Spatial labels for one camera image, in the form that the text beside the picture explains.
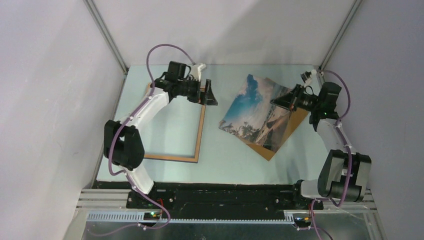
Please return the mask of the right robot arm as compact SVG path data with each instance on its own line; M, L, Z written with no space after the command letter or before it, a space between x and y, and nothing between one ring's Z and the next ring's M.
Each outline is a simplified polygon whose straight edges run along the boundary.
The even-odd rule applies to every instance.
M295 112L310 112L309 123L321 137L328 155L317 179L298 180L297 191L291 194L291 204L304 209L311 199L328 199L336 206L345 202L363 200L372 160L352 147L344 133L339 115L335 111L342 88L333 82L325 82L318 95L306 92L297 84L289 93L276 97L270 103Z

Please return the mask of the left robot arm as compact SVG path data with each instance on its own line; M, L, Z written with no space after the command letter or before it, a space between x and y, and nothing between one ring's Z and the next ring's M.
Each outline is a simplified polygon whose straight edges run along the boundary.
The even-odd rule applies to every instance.
M148 86L140 104L120 120L108 120L104 125L103 154L108 159L108 168L118 166L131 187L141 192L138 201L145 208L153 208L158 202L158 194L152 191L154 181L149 176L142 161L145 148L141 130L164 107L177 97L185 97L189 102L203 106L216 106L216 100L207 79L202 84L202 72L206 64L171 61L159 78Z

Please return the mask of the wooden picture frame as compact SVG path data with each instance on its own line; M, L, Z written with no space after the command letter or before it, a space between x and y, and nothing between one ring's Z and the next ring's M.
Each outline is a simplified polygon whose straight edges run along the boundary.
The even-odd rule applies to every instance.
M197 163L206 107L177 97L162 108L141 131L145 158Z

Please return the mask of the beach photo print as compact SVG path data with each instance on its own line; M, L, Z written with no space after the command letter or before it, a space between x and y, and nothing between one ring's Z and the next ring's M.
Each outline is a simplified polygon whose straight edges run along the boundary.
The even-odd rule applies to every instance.
M275 154L284 143L291 113L271 100L290 91L269 78L249 74L218 128L249 147L258 146Z

